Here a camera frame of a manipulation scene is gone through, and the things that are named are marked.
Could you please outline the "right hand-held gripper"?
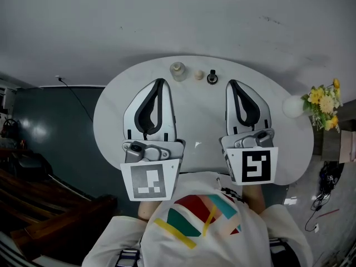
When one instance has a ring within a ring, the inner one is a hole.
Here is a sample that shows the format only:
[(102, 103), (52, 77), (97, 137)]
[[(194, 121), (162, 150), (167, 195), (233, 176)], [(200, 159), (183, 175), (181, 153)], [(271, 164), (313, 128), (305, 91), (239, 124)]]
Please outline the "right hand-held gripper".
[(233, 184), (274, 182), (278, 148), (273, 145), (275, 132), (270, 126), (266, 101), (250, 86), (230, 80), (226, 87), (226, 132), (229, 136), (222, 137), (220, 143)]

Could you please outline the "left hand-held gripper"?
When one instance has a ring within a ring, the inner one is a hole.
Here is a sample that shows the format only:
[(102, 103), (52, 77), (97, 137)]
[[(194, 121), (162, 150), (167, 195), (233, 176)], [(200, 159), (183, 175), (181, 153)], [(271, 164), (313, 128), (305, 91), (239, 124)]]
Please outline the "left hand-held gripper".
[[(155, 101), (157, 124), (151, 120)], [(123, 131), (129, 140), (122, 145), (125, 162), (120, 170), (130, 201), (171, 200), (185, 141), (177, 140), (171, 90), (165, 79), (152, 81), (136, 94), (123, 115)]]

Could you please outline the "clear glass jar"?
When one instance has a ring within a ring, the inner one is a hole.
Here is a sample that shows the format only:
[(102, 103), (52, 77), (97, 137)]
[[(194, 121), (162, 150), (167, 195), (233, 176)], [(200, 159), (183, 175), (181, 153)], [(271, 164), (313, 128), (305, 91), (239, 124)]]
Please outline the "clear glass jar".
[(182, 82), (186, 79), (186, 67), (182, 62), (173, 63), (170, 66), (170, 73), (177, 82)]

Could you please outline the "person's left forearm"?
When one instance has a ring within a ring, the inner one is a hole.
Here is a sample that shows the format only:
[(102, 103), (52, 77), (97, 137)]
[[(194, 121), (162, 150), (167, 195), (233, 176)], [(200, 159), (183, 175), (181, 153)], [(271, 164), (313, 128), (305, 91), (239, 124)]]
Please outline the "person's left forearm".
[(161, 204), (161, 201), (142, 201), (139, 204), (138, 218), (148, 222), (153, 213)]

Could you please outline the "person's right forearm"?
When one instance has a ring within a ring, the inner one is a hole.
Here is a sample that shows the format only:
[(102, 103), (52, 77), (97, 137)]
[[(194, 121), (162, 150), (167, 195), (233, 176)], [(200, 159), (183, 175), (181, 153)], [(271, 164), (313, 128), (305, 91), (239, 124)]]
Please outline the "person's right forearm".
[(242, 198), (249, 208), (257, 214), (261, 214), (266, 209), (261, 185), (243, 186)]

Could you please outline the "white curved table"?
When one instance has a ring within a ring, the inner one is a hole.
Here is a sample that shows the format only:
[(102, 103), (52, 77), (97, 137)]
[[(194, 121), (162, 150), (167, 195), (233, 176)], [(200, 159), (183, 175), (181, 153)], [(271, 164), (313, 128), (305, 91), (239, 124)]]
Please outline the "white curved table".
[[(175, 81), (170, 73), (175, 62), (186, 67), (182, 82)], [(195, 79), (197, 70), (204, 72), (203, 79)], [(218, 76), (214, 85), (206, 79), (210, 70)], [(125, 160), (124, 111), (142, 88), (158, 78), (164, 78), (170, 86), (177, 136), (186, 142), (181, 171), (227, 172), (219, 139), (226, 134), (226, 85), (235, 79), (252, 87), (270, 108), (273, 143), (279, 149), (275, 183), (292, 184), (306, 172), (313, 152), (313, 130), (308, 117), (292, 119), (284, 115), (282, 104), (289, 92), (258, 71), (205, 56), (173, 56), (139, 63), (104, 88), (95, 107), (93, 131), (99, 151), (113, 167), (119, 168)]]

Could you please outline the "white ribbed vase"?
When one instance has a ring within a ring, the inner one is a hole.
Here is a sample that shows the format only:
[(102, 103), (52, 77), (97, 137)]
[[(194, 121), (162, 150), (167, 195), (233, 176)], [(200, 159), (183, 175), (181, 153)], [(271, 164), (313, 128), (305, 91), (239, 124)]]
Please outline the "white ribbed vase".
[(293, 95), (283, 101), (282, 111), (288, 118), (298, 118), (304, 113), (303, 105), (301, 96)]

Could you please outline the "yellow flower bouquet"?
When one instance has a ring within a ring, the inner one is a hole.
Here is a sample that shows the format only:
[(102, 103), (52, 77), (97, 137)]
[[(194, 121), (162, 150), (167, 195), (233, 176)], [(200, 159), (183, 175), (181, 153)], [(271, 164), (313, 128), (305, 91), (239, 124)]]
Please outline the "yellow flower bouquet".
[(338, 109), (343, 106), (340, 81), (333, 79), (331, 85), (313, 86), (309, 93), (300, 98), (303, 111), (310, 114), (311, 124), (317, 130), (336, 130), (340, 133)]

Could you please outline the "pink box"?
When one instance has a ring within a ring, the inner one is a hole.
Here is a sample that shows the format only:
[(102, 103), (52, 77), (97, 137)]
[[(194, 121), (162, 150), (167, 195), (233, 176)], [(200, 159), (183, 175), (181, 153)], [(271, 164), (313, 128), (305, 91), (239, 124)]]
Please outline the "pink box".
[(339, 163), (356, 162), (356, 131), (341, 131)]

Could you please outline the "dark wooden furniture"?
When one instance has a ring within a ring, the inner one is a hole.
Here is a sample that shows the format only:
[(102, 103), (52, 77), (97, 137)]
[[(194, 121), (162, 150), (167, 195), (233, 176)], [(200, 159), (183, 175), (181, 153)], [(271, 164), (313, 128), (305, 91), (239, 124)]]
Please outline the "dark wooden furniture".
[(113, 195), (91, 197), (62, 182), (14, 175), (12, 154), (0, 148), (0, 267), (79, 267), (113, 212)]

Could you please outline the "black chair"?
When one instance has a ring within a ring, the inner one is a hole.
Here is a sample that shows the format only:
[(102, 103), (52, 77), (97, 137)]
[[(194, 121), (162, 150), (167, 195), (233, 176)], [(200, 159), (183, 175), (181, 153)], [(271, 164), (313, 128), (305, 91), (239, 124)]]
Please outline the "black chair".
[(53, 175), (52, 166), (41, 154), (12, 154), (14, 175), (26, 181), (48, 180)]

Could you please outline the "red stick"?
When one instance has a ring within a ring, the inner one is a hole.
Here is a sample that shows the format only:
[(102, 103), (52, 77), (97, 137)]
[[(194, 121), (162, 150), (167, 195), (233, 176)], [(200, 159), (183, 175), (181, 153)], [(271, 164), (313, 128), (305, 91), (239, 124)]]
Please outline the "red stick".
[(332, 211), (323, 213), (323, 214), (321, 214), (321, 215), (318, 215), (316, 218), (320, 218), (320, 217), (323, 217), (323, 216), (327, 216), (327, 215), (333, 214), (333, 213), (335, 213), (335, 212), (338, 212), (339, 210), (340, 210), (340, 209), (335, 209), (335, 210), (332, 210)]

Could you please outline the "person's white printed sweatshirt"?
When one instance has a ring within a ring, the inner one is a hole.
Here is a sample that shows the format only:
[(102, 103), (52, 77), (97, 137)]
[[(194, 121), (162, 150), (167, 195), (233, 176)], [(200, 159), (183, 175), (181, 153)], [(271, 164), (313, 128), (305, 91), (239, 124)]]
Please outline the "person's white printed sweatshirt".
[(257, 214), (242, 196), (227, 175), (181, 174), (148, 222), (113, 217), (81, 267), (312, 267), (286, 207)]

